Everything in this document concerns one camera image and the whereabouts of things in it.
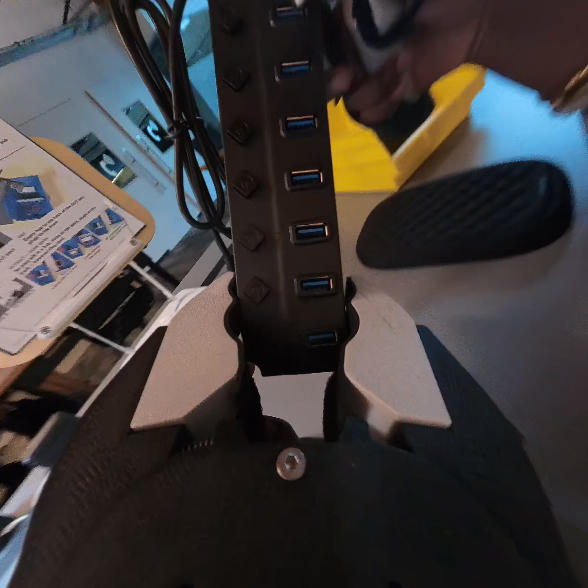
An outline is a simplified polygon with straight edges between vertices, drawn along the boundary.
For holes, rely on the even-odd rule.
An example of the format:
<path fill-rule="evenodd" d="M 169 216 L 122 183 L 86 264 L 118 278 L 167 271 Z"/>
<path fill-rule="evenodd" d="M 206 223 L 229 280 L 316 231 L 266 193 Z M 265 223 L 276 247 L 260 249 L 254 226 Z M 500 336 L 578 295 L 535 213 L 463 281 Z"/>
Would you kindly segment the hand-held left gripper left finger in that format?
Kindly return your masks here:
<path fill-rule="evenodd" d="M 235 277 L 225 273 L 170 319 L 130 428 L 184 426 L 195 439 L 263 439 L 252 370 L 240 339 Z"/>

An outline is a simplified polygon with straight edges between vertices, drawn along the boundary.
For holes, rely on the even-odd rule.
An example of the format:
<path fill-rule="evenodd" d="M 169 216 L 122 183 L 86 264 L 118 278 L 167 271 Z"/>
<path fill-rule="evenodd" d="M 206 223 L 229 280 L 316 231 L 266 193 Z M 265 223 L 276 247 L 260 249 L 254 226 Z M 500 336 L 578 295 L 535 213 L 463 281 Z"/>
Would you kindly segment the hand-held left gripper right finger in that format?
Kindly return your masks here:
<path fill-rule="evenodd" d="M 393 439 L 404 425 L 449 430 L 450 413 L 408 312 L 353 277 L 344 303 L 348 334 L 325 389 L 324 439 Z"/>

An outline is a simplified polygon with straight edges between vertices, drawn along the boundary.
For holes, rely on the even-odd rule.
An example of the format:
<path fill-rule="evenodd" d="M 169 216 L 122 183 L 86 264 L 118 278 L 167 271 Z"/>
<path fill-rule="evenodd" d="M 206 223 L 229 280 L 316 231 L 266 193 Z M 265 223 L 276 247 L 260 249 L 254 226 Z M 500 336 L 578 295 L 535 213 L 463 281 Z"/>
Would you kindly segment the yellow plastic bin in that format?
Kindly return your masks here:
<path fill-rule="evenodd" d="M 352 119 L 343 101 L 327 105 L 336 192 L 396 192 L 468 117 L 486 70 L 464 64 L 430 88 L 434 108 L 390 153 L 373 129 Z"/>

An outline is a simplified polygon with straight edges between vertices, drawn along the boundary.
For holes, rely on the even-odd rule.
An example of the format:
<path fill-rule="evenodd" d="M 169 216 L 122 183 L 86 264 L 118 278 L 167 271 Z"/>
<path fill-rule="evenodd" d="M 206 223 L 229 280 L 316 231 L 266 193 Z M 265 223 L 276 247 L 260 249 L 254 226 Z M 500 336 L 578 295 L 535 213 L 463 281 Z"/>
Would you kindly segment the black USB hub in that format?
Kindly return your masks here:
<path fill-rule="evenodd" d="M 320 1 L 210 1 L 240 333 L 265 376 L 334 371 L 347 321 Z"/>

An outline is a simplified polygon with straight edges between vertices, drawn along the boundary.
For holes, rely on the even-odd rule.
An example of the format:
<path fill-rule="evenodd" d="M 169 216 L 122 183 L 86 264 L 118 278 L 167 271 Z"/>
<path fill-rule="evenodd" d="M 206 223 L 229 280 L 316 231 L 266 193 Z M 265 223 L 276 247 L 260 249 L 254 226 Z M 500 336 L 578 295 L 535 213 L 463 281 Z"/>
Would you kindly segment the person's right forearm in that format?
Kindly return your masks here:
<path fill-rule="evenodd" d="M 570 79 L 563 92 L 552 102 L 552 109 L 561 114 L 587 109 L 587 65 Z"/>

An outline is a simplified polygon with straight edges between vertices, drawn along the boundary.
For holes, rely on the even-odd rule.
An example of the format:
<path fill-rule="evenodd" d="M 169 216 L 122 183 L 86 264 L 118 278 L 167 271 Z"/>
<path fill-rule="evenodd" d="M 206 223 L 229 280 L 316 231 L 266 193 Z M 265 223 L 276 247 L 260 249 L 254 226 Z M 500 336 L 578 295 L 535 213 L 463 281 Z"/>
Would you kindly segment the person's right hand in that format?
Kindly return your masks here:
<path fill-rule="evenodd" d="M 470 63 L 552 102 L 587 65 L 587 1 L 426 1 L 399 52 L 376 72 L 335 66 L 327 96 L 370 125 Z"/>

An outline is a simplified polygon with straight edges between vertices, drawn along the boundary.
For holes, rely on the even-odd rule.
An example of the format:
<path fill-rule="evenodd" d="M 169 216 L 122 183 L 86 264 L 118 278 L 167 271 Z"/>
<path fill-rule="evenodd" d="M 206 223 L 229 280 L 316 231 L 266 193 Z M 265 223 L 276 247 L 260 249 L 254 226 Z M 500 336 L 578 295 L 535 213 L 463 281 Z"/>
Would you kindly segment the black bin divider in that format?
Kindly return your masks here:
<path fill-rule="evenodd" d="M 368 125 L 385 149 L 393 155 L 428 120 L 435 108 L 430 93 L 421 93 L 401 102 L 385 120 Z"/>

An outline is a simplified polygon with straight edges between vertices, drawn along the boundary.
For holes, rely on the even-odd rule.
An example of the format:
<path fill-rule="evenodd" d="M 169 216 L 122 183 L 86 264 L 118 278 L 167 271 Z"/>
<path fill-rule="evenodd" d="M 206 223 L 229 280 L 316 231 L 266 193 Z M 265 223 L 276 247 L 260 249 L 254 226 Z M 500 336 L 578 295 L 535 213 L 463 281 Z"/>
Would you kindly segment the black quilted wrist rest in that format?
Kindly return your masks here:
<path fill-rule="evenodd" d="M 472 169 L 380 202 L 359 233 L 367 267 L 398 270 L 529 254 L 565 235 L 573 194 L 561 168 L 518 160 Z"/>

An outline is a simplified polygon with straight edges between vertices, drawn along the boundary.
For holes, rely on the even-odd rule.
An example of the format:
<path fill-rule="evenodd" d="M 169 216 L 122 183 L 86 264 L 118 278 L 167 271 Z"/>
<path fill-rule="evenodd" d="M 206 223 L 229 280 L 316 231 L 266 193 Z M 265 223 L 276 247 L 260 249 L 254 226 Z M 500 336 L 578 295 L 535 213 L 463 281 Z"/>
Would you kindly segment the wooden sign stand white base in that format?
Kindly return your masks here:
<path fill-rule="evenodd" d="M 60 161 L 71 172 L 77 174 L 86 183 L 100 192 L 108 200 L 114 202 L 143 223 L 143 227 L 136 233 L 133 240 L 137 241 L 134 248 L 122 254 L 115 254 L 114 261 L 109 262 L 105 269 L 99 272 L 89 285 L 84 286 L 76 295 L 70 295 L 73 302 L 67 301 L 62 307 L 62 314 L 56 319 L 49 320 L 47 333 L 36 335 L 35 338 L 23 347 L 15 355 L 1 352 L 1 369 L 12 369 L 27 365 L 37 357 L 43 355 L 54 343 L 63 331 L 73 325 L 77 317 L 102 293 L 114 277 L 122 269 L 130 264 L 136 255 L 149 246 L 155 236 L 156 225 L 151 213 L 132 196 L 128 195 L 119 187 L 114 186 L 106 178 L 94 170 L 91 165 L 85 162 L 79 155 L 71 151 L 67 146 L 47 138 L 32 137 L 31 141 L 46 151 L 56 160 Z"/>

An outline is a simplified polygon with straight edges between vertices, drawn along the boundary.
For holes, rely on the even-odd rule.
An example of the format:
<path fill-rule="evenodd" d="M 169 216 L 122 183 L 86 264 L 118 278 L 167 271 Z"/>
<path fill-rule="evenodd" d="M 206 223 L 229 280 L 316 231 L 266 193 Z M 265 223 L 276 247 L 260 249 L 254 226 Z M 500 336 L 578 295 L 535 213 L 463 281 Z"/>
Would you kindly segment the phone icon door window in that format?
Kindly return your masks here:
<path fill-rule="evenodd" d="M 124 114 L 141 131 L 142 137 L 147 139 L 160 153 L 166 153 L 173 147 L 173 140 L 168 130 L 154 117 L 151 111 L 136 100 L 124 108 Z"/>
<path fill-rule="evenodd" d="M 119 188 L 126 188 L 136 179 L 135 172 L 94 133 L 88 133 L 71 143 L 70 149 Z"/>

